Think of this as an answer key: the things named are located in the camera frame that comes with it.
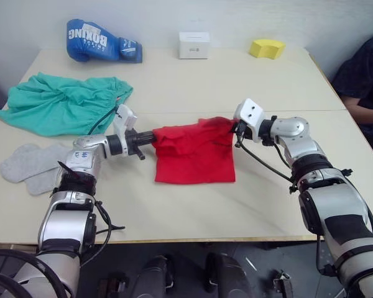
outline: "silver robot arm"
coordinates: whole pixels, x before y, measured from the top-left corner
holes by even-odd
[[[266,120],[264,111],[251,99],[237,107],[234,118],[239,121],[236,134],[240,137],[249,132],[255,142],[284,147],[292,170],[291,191],[300,192],[305,227],[324,237],[334,259],[334,265],[325,266],[321,274],[337,276],[351,295],[372,298],[373,233],[366,227],[369,209],[345,177],[350,172],[332,166],[310,137],[305,119],[272,116]]]
[[[39,231],[37,259],[58,276],[67,297],[76,297],[80,258],[91,251],[96,235],[95,184],[100,164],[114,155],[145,156],[138,146],[155,141],[152,132],[137,133],[133,126],[137,117],[125,105],[116,112],[114,135],[87,135],[73,142],[60,184],[53,190],[51,202]],[[25,264],[14,280],[33,298],[58,297],[45,275]],[[1,297],[12,297],[7,291]]]

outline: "red cloth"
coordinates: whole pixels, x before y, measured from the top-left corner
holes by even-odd
[[[155,129],[156,182],[195,184],[235,182],[231,132],[222,117],[197,124]]]

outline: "floor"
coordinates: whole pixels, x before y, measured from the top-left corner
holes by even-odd
[[[324,243],[321,262],[330,262]],[[313,242],[305,243],[151,243],[109,245],[81,271],[78,298],[97,297],[99,280],[109,273],[125,274],[130,290],[139,270],[156,255],[171,254],[175,261],[175,288],[168,297],[217,297],[208,294],[202,286],[205,258],[209,252],[225,253],[243,267],[257,297],[281,298],[272,289],[274,270],[284,270],[291,276],[294,298],[345,296],[336,278],[320,276],[315,266]],[[129,291],[118,298],[127,297]]]

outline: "table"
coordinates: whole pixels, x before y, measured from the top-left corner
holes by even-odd
[[[138,78],[138,71],[133,70],[132,65],[124,66],[103,61],[92,61],[83,65],[70,60],[59,50],[43,50],[22,80],[26,80],[39,70],[51,75],[80,79],[117,74],[136,89],[127,104],[139,116],[136,123],[138,131],[164,125],[190,124],[200,117],[217,115],[232,117],[237,103],[246,97],[242,97],[242,93],[264,92],[264,89],[261,90],[262,86],[257,85],[256,88],[252,88],[250,80],[247,80],[243,84],[240,81],[235,83],[239,88],[244,86],[244,91],[239,90],[237,96],[230,97],[227,101],[218,101],[218,97],[207,96],[209,89],[205,89],[203,85],[200,85],[202,90],[193,92],[195,96],[190,97],[188,102],[174,101],[171,95],[176,94],[177,90],[172,90],[169,85],[168,79],[171,78],[169,73],[187,76],[180,68],[187,71],[191,67],[188,63],[199,68],[198,73],[211,72],[211,70],[209,71],[204,64],[198,66],[199,61],[195,60],[178,62],[169,53],[169,50],[148,51],[145,55],[146,71],[143,71],[144,64],[135,66],[140,68],[141,75]],[[340,169],[354,170],[351,180],[373,211],[373,152],[369,144],[348,111],[343,109],[339,99],[323,80],[315,64],[305,60],[306,57],[309,58],[306,52],[285,52],[285,54],[287,54],[285,58],[294,59],[291,65],[297,65],[298,69],[307,67],[304,76],[304,72],[301,71],[300,76],[305,77],[301,79],[311,77],[310,88],[317,89],[315,94],[320,93],[324,98],[321,102],[314,101],[310,105],[305,97],[306,91],[297,93],[298,89],[296,89],[295,96],[290,101],[294,110],[288,111],[285,101],[280,101],[279,108],[276,109],[277,98],[274,96],[281,92],[271,89],[267,97],[260,97],[261,104],[267,106],[268,111],[272,110],[268,112],[268,116],[298,115],[306,118],[311,125],[311,136],[321,145],[330,162]],[[218,63],[230,56],[239,62],[246,58],[246,63],[250,63],[247,57],[244,57],[244,53],[236,50],[216,50],[213,53],[213,59],[217,59]],[[249,56],[248,58],[254,63],[259,60],[268,61],[271,67],[276,61]],[[216,64],[210,61],[203,61],[203,63],[212,63],[210,67],[214,67]],[[265,63],[259,63],[264,70]],[[152,78],[156,82],[156,88],[152,81],[145,81],[147,73],[153,74],[153,65],[156,67],[162,65],[162,68],[166,69],[164,72],[166,80],[162,81],[159,75]],[[244,65],[240,67],[247,76],[248,69]],[[234,86],[232,80],[238,77],[236,66],[234,69],[234,72],[229,72],[229,79],[225,79],[229,84],[226,86],[217,84],[215,94],[231,94],[228,87]],[[283,68],[279,70],[278,78],[284,75],[280,74],[283,71],[285,71]],[[290,77],[296,79],[294,76],[297,73],[298,70]],[[211,72],[211,75],[218,75],[221,78],[225,76],[224,73],[215,71]],[[179,77],[172,82],[177,88],[187,85],[187,82],[180,80]],[[276,82],[279,86],[286,87],[283,79]],[[192,94],[191,90],[187,89],[180,97],[186,99],[186,93]],[[107,134],[112,133],[113,128],[109,127]],[[70,135],[44,138],[0,121],[0,162],[25,143],[36,143],[46,147],[62,142],[70,146],[74,138],[75,136]],[[281,163],[274,148],[266,148],[252,142],[246,144],[270,165],[288,173],[288,169]],[[146,155],[144,161],[138,160],[136,156],[114,157],[110,162],[104,161],[97,183],[96,197],[104,202],[114,224],[126,226],[124,231],[113,232],[111,243],[314,239],[315,236],[308,233],[303,225],[297,194],[288,194],[288,182],[263,168],[241,149],[233,150],[236,182],[230,184],[177,186],[154,183],[156,157],[150,145],[142,147]],[[24,183],[11,184],[0,177],[0,243],[35,244],[48,203],[48,194],[32,197],[28,195]],[[104,228],[100,220],[98,228]]]

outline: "green cloth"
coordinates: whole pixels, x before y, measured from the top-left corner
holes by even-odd
[[[6,123],[39,135],[86,135],[99,119],[122,104],[132,87],[117,78],[86,81],[39,73],[8,92],[8,110],[0,110]],[[114,112],[93,133],[104,133]]]

